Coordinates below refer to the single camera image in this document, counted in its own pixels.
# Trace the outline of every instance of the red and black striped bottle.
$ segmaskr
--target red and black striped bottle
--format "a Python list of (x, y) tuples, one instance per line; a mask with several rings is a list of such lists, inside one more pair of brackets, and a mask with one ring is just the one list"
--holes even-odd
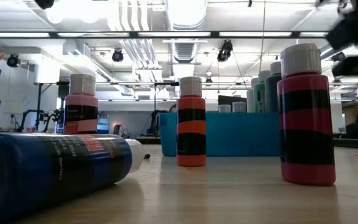
[(299, 44), (281, 52), (277, 83), (284, 180), (332, 185), (335, 180), (328, 78), (321, 74), (320, 50)]
[(200, 77), (180, 79), (180, 99), (177, 101), (177, 116), (178, 166), (205, 166), (205, 100), (202, 99), (202, 81)]

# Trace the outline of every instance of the blue bin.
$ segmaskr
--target blue bin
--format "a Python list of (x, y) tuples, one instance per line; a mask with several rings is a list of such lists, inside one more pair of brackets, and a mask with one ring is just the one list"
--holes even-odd
[[(177, 114), (160, 119), (164, 156), (176, 156)], [(207, 156), (279, 156), (280, 122), (277, 113), (206, 113)]]

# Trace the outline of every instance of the wooden table surface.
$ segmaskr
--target wooden table surface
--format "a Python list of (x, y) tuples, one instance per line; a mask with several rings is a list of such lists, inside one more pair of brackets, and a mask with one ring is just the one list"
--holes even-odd
[(289, 184), (277, 157), (209, 157), (177, 167), (160, 146), (116, 186), (18, 223), (349, 223), (358, 224), (358, 153), (336, 149), (333, 187)]

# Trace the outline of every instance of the workbench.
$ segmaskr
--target workbench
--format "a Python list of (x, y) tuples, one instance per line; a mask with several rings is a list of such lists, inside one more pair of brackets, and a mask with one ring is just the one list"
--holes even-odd
[(358, 224), (358, 153), (336, 148), (332, 187), (289, 184), (278, 157), (209, 157), (178, 167), (160, 146), (115, 186), (17, 223), (349, 223)]

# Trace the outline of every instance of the ventilation duct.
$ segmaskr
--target ventilation duct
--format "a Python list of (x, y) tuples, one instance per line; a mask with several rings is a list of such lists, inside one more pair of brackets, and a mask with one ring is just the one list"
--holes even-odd
[[(201, 30), (204, 27), (206, 7), (207, 0), (165, 0), (169, 28), (171, 30)], [(197, 50), (197, 43), (172, 44), (173, 57), (179, 63), (190, 63), (196, 57)]]

